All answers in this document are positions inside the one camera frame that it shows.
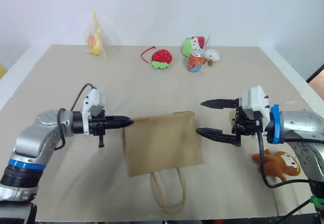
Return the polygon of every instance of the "strawberry plush toy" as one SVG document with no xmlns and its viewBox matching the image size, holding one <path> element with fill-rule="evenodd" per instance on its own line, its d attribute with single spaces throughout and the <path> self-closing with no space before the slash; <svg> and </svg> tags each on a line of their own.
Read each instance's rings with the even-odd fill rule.
<svg viewBox="0 0 324 224">
<path fill-rule="evenodd" d="M 142 56 L 145 52 L 147 52 L 150 49 L 155 49 L 155 46 L 148 48 L 141 54 L 141 58 L 146 62 L 149 63 L 147 60 L 145 60 Z M 154 69 L 166 69 L 170 63 L 172 62 L 172 55 L 167 50 L 158 50 L 152 55 L 152 61 L 151 66 L 153 66 Z"/>
</svg>

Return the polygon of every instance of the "brown monkey toy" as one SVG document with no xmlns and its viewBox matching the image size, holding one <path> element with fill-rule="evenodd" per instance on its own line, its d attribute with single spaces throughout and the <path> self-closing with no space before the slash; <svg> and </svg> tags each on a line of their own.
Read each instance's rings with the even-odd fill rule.
<svg viewBox="0 0 324 224">
<path fill-rule="evenodd" d="M 254 154 L 252 159 L 260 164 L 260 155 Z M 286 181 L 284 174 L 298 176 L 300 174 L 299 163 L 287 152 L 278 151 L 272 155 L 270 150 L 264 151 L 264 171 L 267 176 L 279 177 L 282 182 Z"/>
</svg>

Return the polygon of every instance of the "white plush toy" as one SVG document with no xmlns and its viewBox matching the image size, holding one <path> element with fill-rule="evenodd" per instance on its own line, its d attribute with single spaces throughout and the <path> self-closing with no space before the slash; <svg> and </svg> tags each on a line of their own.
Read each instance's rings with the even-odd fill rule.
<svg viewBox="0 0 324 224">
<path fill-rule="evenodd" d="M 221 57 L 219 56 L 219 53 L 216 50 L 207 50 L 205 53 L 205 58 L 203 60 L 203 64 L 208 61 L 208 65 L 212 66 L 213 62 L 219 61 Z"/>
</svg>

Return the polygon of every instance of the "yellow toy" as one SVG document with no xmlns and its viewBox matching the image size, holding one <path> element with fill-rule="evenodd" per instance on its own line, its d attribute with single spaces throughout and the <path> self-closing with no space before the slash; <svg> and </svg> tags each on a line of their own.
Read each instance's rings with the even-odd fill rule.
<svg viewBox="0 0 324 224">
<path fill-rule="evenodd" d="M 6 74 L 7 69 L 0 64 L 0 79 Z"/>
</svg>

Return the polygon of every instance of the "soda can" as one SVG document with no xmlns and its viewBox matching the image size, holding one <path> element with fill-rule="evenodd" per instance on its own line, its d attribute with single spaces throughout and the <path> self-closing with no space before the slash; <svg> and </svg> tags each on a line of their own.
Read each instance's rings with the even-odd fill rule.
<svg viewBox="0 0 324 224">
<path fill-rule="evenodd" d="M 202 49 L 194 49 L 190 53 L 188 59 L 187 69 L 190 72 L 198 72 L 201 68 L 203 60 L 205 58 L 205 52 Z"/>
</svg>

